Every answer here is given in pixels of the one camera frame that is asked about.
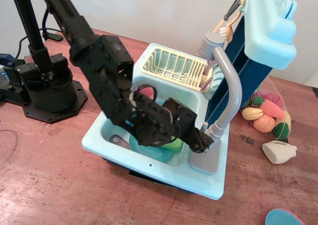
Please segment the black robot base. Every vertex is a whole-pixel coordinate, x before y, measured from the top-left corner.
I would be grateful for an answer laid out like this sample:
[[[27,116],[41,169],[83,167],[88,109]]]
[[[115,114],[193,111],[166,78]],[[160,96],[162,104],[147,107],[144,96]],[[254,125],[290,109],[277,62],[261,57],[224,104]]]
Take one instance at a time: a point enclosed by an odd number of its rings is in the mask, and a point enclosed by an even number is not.
[[[25,116],[55,123],[77,115],[87,94],[81,83],[73,80],[68,60],[62,53],[50,56],[50,60],[52,71],[47,75],[41,74],[33,62],[15,69],[30,97],[23,105]]]

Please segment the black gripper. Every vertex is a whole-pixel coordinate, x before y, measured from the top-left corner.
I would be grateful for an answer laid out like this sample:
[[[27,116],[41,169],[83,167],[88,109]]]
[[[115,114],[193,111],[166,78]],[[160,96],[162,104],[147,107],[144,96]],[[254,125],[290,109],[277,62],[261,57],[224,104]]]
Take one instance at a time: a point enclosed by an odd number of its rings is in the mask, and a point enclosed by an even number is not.
[[[140,86],[152,87],[154,98],[141,94],[138,90]],[[157,89],[154,86],[141,84],[138,87],[129,98],[135,112],[119,123],[119,126],[129,132],[140,145],[162,147],[179,138],[193,152],[209,149],[214,140],[195,127],[195,112],[171,97],[160,106],[156,103]]]

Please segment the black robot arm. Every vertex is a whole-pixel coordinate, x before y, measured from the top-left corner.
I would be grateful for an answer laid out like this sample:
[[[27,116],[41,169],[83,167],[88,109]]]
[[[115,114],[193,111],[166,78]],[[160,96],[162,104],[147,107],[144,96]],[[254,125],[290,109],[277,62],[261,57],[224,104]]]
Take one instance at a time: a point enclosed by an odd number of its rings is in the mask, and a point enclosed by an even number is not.
[[[70,60],[81,69],[89,89],[111,122],[129,132],[142,146],[161,147],[181,139],[196,153],[212,138],[195,127],[196,113],[169,98],[159,105],[132,89],[133,59],[116,36],[97,35],[71,0],[44,0],[70,45]]]

